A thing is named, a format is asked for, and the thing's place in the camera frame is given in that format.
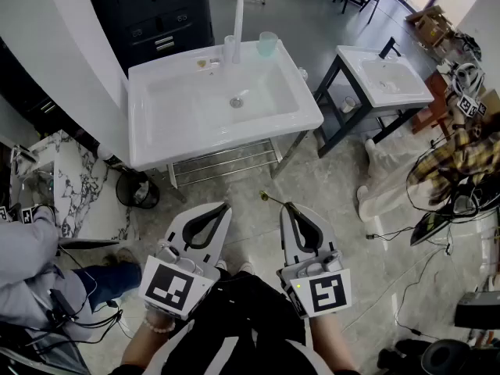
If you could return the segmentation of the person's right forearm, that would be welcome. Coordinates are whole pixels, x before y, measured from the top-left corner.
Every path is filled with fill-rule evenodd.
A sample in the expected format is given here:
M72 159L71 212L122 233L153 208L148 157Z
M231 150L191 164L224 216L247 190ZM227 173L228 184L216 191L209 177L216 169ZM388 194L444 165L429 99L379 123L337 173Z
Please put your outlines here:
M334 313L311 317L309 326L314 351L319 354L333 373L346 371L357 373L356 364Z

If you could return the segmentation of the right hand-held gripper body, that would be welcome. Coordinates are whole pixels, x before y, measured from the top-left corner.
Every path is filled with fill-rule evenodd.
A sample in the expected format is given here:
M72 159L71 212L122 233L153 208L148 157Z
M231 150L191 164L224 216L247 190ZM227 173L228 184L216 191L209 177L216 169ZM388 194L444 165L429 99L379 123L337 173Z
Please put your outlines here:
M277 271L299 318L335 313L352 305L351 274L341 258L335 250Z

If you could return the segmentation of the translucent green cup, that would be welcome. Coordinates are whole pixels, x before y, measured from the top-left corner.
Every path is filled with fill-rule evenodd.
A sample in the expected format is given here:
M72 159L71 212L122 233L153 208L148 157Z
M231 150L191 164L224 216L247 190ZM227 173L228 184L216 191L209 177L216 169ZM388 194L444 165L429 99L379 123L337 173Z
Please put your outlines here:
M278 42L278 36L270 31L263 31L259 35L257 42L258 53L262 57L269 57L273 54Z

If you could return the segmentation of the black metal sink stand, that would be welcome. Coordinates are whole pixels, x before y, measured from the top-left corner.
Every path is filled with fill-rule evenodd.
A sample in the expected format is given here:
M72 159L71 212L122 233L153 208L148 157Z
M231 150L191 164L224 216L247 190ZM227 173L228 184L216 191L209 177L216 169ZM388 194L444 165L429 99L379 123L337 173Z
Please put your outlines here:
M342 113L329 93L329 87L339 73L345 75L355 95L360 100L360 107L355 109L352 114ZM314 93L314 98L324 117L323 123L317 129L317 132L323 138L323 146L318 148L320 158L337 146L353 128L370 114L390 110L398 113L395 120L387 126L382 126L380 132L373 137L373 142L378 143L428 105L427 102L403 102L401 100L396 102L375 102L370 98L370 94L363 89L363 83L356 78L355 71L349 69L339 55L332 62L330 69Z

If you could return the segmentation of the black cabinet machine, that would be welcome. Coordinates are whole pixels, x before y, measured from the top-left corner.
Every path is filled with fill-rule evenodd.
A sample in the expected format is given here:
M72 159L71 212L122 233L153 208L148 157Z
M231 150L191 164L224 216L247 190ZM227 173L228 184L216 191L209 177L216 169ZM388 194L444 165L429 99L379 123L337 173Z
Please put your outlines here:
M209 0L91 0L124 73L214 44Z

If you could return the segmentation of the person's left forearm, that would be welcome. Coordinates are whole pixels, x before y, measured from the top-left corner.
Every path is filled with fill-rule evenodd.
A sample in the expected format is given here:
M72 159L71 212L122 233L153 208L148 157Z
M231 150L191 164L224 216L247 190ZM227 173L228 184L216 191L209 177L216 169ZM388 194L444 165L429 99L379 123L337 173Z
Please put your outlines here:
M148 310L126 347L121 364L145 369L154 354L168 342L174 324L175 319L164 312Z

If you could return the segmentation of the black green pouch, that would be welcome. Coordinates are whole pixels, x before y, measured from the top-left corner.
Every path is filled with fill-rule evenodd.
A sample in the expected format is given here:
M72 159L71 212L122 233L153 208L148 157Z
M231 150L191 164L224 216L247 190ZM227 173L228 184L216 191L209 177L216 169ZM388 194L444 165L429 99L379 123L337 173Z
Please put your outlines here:
M449 225L453 219L454 215L445 209L426 213L413 228L410 238L410 246L414 247L419 245L423 241L434 236L440 230Z

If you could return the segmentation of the black white jacket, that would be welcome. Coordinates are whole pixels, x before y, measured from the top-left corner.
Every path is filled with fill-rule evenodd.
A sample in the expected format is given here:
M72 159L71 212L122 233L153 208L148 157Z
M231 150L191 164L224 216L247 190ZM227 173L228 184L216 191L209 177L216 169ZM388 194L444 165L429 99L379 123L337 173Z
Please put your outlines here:
M255 274L218 270L220 280L145 369L120 363L109 375L360 375L331 371L285 295Z

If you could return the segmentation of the green toothbrush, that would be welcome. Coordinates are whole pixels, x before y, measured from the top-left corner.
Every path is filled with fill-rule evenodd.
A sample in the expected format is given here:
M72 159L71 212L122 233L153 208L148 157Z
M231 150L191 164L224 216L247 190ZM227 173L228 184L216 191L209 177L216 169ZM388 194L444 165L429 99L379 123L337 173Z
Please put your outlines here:
M276 202L277 204L282 205L283 207L285 207L287 209L290 209L293 213L295 213L297 215L301 213L292 202L282 202L280 200L277 200L276 198L269 196L265 191L260 191L259 195L260 195L260 198L264 202L268 202L268 201Z

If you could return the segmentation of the dark drawer unit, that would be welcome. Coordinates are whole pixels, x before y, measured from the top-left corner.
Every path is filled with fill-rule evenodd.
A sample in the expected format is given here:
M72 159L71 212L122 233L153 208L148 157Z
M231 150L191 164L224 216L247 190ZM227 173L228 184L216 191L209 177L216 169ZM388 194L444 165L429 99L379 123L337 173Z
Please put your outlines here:
M0 95L42 138L65 131L93 154L98 142L43 91L0 37Z

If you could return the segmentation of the white arched faucet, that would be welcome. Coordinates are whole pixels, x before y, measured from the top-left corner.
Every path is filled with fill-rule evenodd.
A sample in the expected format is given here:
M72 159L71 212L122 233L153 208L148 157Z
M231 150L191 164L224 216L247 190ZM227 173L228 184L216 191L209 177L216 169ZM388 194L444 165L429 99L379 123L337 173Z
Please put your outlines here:
M223 61L226 65L241 61L241 35L243 28L244 0L237 0L234 33L227 35L223 43Z

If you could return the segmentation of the brown cardboard box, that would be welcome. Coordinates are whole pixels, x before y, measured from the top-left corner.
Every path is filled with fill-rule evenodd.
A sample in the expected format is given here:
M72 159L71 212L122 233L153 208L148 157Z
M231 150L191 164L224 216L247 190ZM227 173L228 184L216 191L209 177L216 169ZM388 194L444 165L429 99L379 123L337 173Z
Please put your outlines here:
M437 47L454 34L452 22L439 5L408 15L405 21L415 26L417 37L429 47Z

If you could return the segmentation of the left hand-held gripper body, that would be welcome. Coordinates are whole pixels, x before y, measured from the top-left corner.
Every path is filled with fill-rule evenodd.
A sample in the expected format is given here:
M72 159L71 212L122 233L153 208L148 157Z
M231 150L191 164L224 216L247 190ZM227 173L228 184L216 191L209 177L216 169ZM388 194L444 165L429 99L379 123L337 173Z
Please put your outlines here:
M147 259L138 294L149 305L187 320L219 280L219 257L219 248L192 249L161 240L158 253Z

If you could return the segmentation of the black round stool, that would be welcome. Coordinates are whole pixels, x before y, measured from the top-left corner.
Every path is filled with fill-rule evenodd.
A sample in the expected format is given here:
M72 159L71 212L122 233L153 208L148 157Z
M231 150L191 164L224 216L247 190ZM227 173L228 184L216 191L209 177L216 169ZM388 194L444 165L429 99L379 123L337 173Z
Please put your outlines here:
M377 368L385 375L500 375L500 347L472 348L463 341L398 341L380 350Z

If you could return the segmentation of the brown wooden stool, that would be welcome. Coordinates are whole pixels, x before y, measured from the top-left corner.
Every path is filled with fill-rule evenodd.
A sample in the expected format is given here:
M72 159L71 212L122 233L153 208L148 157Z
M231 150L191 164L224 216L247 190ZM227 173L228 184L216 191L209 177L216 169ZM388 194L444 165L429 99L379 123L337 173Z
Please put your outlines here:
M439 126L443 135L449 139L450 131L447 128L448 109L445 96L448 89L447 78L435 70L426 80L425 85L434 97L428 107L420 110L412 118L412 133L417 134L428 126Z

